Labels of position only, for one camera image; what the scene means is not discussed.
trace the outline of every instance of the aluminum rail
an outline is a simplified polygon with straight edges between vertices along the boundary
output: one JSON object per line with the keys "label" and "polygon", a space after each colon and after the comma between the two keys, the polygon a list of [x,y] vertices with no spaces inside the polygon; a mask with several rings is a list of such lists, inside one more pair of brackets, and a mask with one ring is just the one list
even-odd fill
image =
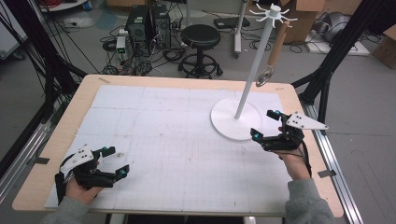
{"label": "aluminum rail", "polygon": [[[55,103],[54,110],[57,111],[60,105]],[[45,143],[45,139],[50,135],[51,131],[51,118],[46,123],[40,123],[35,131],[32,133],[29,140],[23,146],[23,149],[18,154],[17,158],[8,167],[7,171],[0,180],[0,204],[7,197],[9,191],[14,186],[15,182],[21,176],[21,173],[28,165],[27,163],[33,158],[35,153]]]}
{"label": "aluminum rail", "polygon": [[[311,119],[318,119],[318,112],[313,105],[302,104],[302,106],[305,114],[308,117]],[[335,189],[337,190],[338,197],[340,198],[341,204],[344,207],[349,223],[363,223],[363,220],[361,219],[361,213],[359,212],[349,187],[347,186],[346,179],[344,178],[341,167],[338,164],[338,160],[332,150],[332,145],[330,144],[329,138],[320,130],[313,130],[312,132],[317,140],[320,153],[325,160],[327,169],[329,171],[335,171],[336,173],[336,175],[332,176],[332,182]]]}

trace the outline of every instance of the hook rack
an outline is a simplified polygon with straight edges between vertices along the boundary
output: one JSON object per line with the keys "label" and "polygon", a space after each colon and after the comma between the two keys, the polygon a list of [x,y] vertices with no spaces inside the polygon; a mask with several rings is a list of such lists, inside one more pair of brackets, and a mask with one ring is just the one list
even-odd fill
{"label": "hook rack", "polygon": [[284,17],[282,15],[286,14],[289,12],[289,10],[285,10],[284,12],[280,12],[280,7],[275,6],[274,4],[271,5],[271,10],[267,10],[265,8],[260,7],[259,4],[256,4],[257,8],[263,12],[255,12],[253,10],[250,10],[251,13],[254,15],[265,15],[264,18],[256,20],[256,21],[265,21],[267,18],[270,18],[273,20],[273,27],[275,28],[275,21],[280,21],[283,23],[283,20],[285,21],[297,21],[297,19],[289,19],[287,17]]}

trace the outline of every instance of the round white base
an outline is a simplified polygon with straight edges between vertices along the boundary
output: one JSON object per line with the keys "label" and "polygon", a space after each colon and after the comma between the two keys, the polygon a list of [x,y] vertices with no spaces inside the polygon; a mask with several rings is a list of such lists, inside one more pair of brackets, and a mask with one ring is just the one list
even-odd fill
{"label": "round white base", "polygon": [[233,140],[248,140],[250,129],[260,129],[262,116],[259,110],[250,103],[245,103],[239,119],[235,118],[239,100],[230,98],[219,101],[213,106],[210,118],[218,132]]}

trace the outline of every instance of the white board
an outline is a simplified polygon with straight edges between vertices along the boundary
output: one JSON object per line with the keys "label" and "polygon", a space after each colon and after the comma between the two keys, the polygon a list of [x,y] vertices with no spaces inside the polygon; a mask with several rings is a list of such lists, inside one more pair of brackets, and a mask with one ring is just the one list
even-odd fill
{"label": "white board", "polygon": [[[116,148],[98,168],[131,172],[103,190],[92,207],[137,212],[284,214],[287,174],[277,155],[259,144],[232,141],[217,133],[212,107],[242,92],[102,86],[65,156],[88,144]],[[247,101],[263,114],[260,131],[277,135],[282,111],[276,93],[251,92]],[[57,206],[55,188],[46,207]]]}

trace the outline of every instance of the wooden table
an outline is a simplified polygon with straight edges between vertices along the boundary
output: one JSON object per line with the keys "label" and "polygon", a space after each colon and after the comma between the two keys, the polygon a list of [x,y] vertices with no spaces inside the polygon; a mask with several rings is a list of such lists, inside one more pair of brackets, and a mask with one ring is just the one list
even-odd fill
{"label": "wooden table", "polygon": [[[91,107],[95,94],[102,85],[242,91],[245,87],[245,82],[166,77],[86,76],[40,155],[42,158],[49,158],[49,163],[45,165],[36,164],[33,167],[32,172],[26,178],[25,183],[12,204],[15,210],[49,210],[44,207],[44,204],[53,186],[53,176],[58,172],[65,152],[70,148],[78,127]],[[277,93],[284,109],[283,113],[285,114],[291,114],[295,111],[304,112],[297,94],[290,84],[267,83],[261,88],[253,86],[251,91]],[[331,179],[329,177],[320,178],[318,175],[318,172],[326,170],[326,166],[315,138],[310,131],[304,131],[304,135],[312,165],[312,176],[318,186],[319,194],[329,203],[334,216],[341,217],[344,214],[344,210]]]}

